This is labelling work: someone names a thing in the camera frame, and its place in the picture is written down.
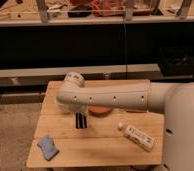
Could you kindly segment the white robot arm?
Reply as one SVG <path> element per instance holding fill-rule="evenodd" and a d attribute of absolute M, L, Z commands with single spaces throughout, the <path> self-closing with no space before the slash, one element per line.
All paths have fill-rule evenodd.
<path fill-rule="evenodd" d="M 161 171 L 194 171 L 194 82 L 87 87 L 81 74 L 70 72 L 56 100 L 71 111 L 91 105 L 162 113 L 165 135 Z"/>

